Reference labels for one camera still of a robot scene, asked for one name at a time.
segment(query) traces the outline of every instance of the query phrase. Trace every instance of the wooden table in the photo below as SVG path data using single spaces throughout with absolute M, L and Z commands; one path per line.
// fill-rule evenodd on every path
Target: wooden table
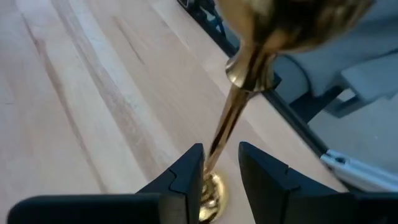
M 207 148 L 226 61 L 175 0 L 0 0 L 1 221 L 33 195 L 133 193 Z M 240 141 L 345 190 L 258 96 L 218 163 L 231 192 L 219 223 L 254 223 Z

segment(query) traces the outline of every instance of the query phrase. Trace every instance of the gold trophy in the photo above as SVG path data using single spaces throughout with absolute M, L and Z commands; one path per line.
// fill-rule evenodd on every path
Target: gold trophy
M 200 223 L 223 213 L 226 187 L 213 168 L 232 130 L 256 93 L 271 87 L 272 62 L 279 53 L 302 52 L 354 26 L 373 0 L 218 0 L 221 15 L 240 38 L 239 52 L 227 63 L 232 82 L 205 161 Z

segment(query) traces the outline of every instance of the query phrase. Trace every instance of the trophy stem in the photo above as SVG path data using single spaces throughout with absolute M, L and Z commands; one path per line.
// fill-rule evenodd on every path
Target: trophy stem
M 223 113 L 218 123 L 216 134 L 208 152 L 207 160 L 205 161 L 204 177 L 213 170 L 221 152 L 228 142 L 238 118 L 252 94 L 251 91 L 243 90 L 235 85 L 231 86 Z
M 252 95 L 253 92 L 243 90 L 235 85 L 232 85 L 229 90 L 223 114 L 218 123 L 213 142 L 211 143 L 207 160 L 205 161 L 199 213 L 200 223 L 209 223 L 216 220 L 226 207 L 228 201 L 227 189 L 223 179 L 212 170 L 225 148 L 238 118 Z

